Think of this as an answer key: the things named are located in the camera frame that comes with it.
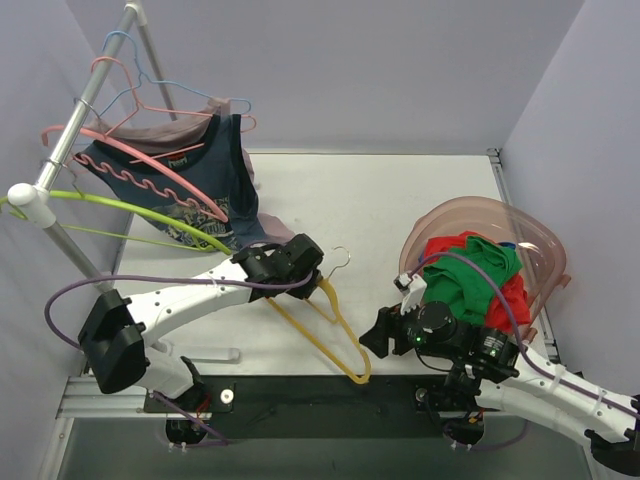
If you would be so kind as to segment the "yellow plastic hanger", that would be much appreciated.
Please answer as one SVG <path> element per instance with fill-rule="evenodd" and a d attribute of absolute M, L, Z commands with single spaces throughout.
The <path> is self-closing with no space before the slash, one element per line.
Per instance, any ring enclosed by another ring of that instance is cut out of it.
<path fill-rule="evenodd" d="M 273 310 L 275 310 L 291 327 L 293 327 L 299 334 L 301 334 L 307 341 L 309 341 L 333 366 L 335 366 L 342 374 L 344 374 L 352 383 L 356 385 L 366 385 L 369 383 L 372 376 L 372 363 L 369 355 L 365 352 L 361 346 L 358 338 L 352 330 L 350 324 L 344 318 L 339 303 L 339 297 L 332 285 L 330 278 L 337 269 L 345 268 L 351 261 L 350 251 L 342 246 L 338 245 L 333 248 L 333 251 L 343 250 L 346 255 L 346 261 L 342 264 L 338 264 L 332 268 L 327 278 L 322 279 L 319 282 L 319 288 L 324 293 L 329 302 L 331 313 L 328 314 L 323 311 L 318 305 L 309 299 L 305 300 L 305 303 L 324 318 L 331 325 L 338 325 L 344 334 L 348 337 L 351 345 L 357 350 L 360 355 L 364 372 L 357 374 L 350 369 L 342 360 L 340 360 L 324 343 L 322 343 L 316 336 L 314 336 L 304 325 L 296 320 L 291 314 L 289 314 L 284 308 L 282 308 L 277 302 L 272 299 L 267 299 L 268 304 Z"/>

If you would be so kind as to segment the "lime green hanger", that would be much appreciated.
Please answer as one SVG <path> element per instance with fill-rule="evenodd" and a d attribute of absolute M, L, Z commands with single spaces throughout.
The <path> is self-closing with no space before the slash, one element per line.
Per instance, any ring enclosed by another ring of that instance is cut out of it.
<path fill-rule="evenodd" d="M 212 235 L 204 233 L 196 229 L 195 227 L 188 225 L 183 221 L 170 218 L 169 216 L 152 211 L 147 208 L 143 208 L 128 202 L 124 202 L 122 200 L 116 200 L 116 199 L 112 199 L 112 198 L 108 198 L 100 195 L 81 194 L 78 192 L 71 192 L 66 190 L 54 190 L 52 192 L 52 196 L 54 199 L 80 201 L 80 202 L 91 203 L 95 205 L 101 205 L 101 206 L 109 207 L 112 209 L 122 210 L 127 213 L 142 217 L 145 220 L 152 220 L 156 223 L 160 223 L 167 227 L 171 227 L 173 230 L 178 230 L 182 233 L 188 234 L 192 239 L 192 244 L 186 245 L 184 243 L 178 242 L 175 239 L 172 239 L 170 242 L 159 241 L 159 240 L 135 237 L 131 235 L 125 235 L 121 233 L 115 233 L 115 232 L 110 232 L 110 231 L 105 231 L 105 230 L 100 230 L 95 228 L 63 224 L 62 227 L 68 230 L 94 234 L 94 235 L 101 235 L 101 236 L 106 236 L 111 238 L 117 238 L 120 240 L 141 242 L 141 243 L 146 243 L 151 245 L 189 250 L 193 252 L 200 252 L 200 253 L 221 252 L 225 255 L 232 254 L 232 250 L 229 247 L 225 246 L 220 240 L 213 237 Z"/>

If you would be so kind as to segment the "pink wire hanger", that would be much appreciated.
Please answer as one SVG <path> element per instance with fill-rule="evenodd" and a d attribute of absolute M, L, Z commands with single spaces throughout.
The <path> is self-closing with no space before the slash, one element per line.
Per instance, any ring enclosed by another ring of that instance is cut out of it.
<path fill-rule="evenodd" d="M 92 67 L 98 63 L 113 62 L 121 69 L 127 81 L 127 87 L 120 91 L 124 96 L 132 98 L 132 111 L 128 113 L 122 120 L 118 122 L 107 122 L 104 117 L 109 106 L 95 115 L 95 120 L 89 124 L 89 129 L 96 131 L 105 136 L 112 137 L 116 140 L 124 140 L 130 146 L 138 150 L 147 150 L 156 154 L 157 158 L 166 158 L 186 154 L 187 152 L 201 148 L 202 139 L 206 128 L 209 127 L 213 120 L 222 120 L 230 117 L 234 103 L 245 103 L 247 109 L 240 114 L 242 119 L 249 119 L 253 125 L 248 131 L 253 130 L 257 126 L 257 120 L 251 112 L 251 102 L 241 98 L 225 98 L 215 97 L 207 99 L 204 107 L 200 110 L 177 109 L 173 106 L 170 110 L 167 106 L 164 108 L 145 104 L 139 95 L 140 87 L 135 87 L 137 83 L 133 81 L 129 69 L 119 60 L 109 56 L 101 56 L 94 61 Z M 168 122 L 153 125 L 145 128 L 130 128 L 127 124 L 141 111 L 154 114 L 167 114 L 170 117 Z"/>

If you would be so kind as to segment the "pink plastic hanger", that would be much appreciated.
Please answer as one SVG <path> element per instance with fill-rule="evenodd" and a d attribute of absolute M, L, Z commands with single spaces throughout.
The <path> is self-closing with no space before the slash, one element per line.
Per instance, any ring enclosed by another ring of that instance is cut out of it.
<path fill-rule="evenodd" d="M 206 205 L 210 209 L 210 211 L 205 211 L 206 215 L 216 218 L 222 222 L 228 221 L 228 216 L 224 213 L 224 211 L 204 192 L 202 192 L 200 189 L 198 189 L 195 185 L 188 182 L 181 175 L 172 171 L 170 168 L 163 165 L 162 163 L 155 160 L 154 158 L 146 155 L 145 153 L 139 150 L 136 150 L 133 147 L 130 147 L 127 144 L 124 144 L 118 140 L 115 140 L 112 137 L 105 136 L 103 134 L 100 134 L 88 128 L 81 127 L 80 133 L 83 136 L 92 138 L 94 140 L 102 141 L 107 145 L 110 145 L 124 153 L 131 155 L 135 160 L 138 160 L 150 166 L 154 170 L 163 174 L 165 177 L 171 179 L 175 184 L 180 185 L 182 188 L 192 193 L 197 198 L 197 200 L 193 200 L 191 198 L 189 198 L 188 200 L 181 200 L 178 198 L 178 195 L 171 189 L 165 189 L 160 191 L 155 186 L 155 184 L 151 181 L 143 181 L 141 183 L 138 183 L 133 179 L 133 177 L 129 174 L 129 172 L 121 171 L 120 173 L 116 173 L 113 169 L 109 169 L 108 166 L 106 167 L 98 166 L 93 160 L 89 161 L 89 164 L 93 165 L 96 170 L 99 170 L 101 172 L 109 171 L 114 177 L 119 178 L 120 180 L 130 181 L 131 183 L 135 184 L 137 187 L 145 190 L 151 190 L 156 195 L 159 195 L 163 198 L 172 197 L 176 203 L 179 203 L 183 206 L 190 206 L 192 208 L 198 208 L 199 210 L 202 210 L 201 205 Z"/>

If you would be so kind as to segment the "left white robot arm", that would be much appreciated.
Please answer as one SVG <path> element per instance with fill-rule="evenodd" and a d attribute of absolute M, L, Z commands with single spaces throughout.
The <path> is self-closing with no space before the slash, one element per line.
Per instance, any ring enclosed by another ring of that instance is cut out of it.
<path fill-rule="evenodd" d="M 205 387 L 187 356 L 161 346 L 168 333 L 210 313 L 287 294 L 308 298 L 321 277 L 323 250 L 306 234 L 279 245 L 249 247 L 185 284 L 123 297 L 111 289 L 96 300 L 78 335 L 100 391 L 131 386 L 158 392 L 179 410 L 201 403 Z"/>

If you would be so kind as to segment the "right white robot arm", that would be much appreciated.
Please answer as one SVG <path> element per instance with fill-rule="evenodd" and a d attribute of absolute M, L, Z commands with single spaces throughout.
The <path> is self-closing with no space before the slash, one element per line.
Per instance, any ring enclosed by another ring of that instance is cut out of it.
<path fill-rule="evenodd" d="M 471 402 L 554 430 L 589 448 L 601 465 L 639 474 L 639 399 L 606 390 L 504 332 L 456 319 L 442 302 L 412 311 L 383 307 L 360 338 L 378 358 L 414 352 L 449 360 L 446 401 Z"/>

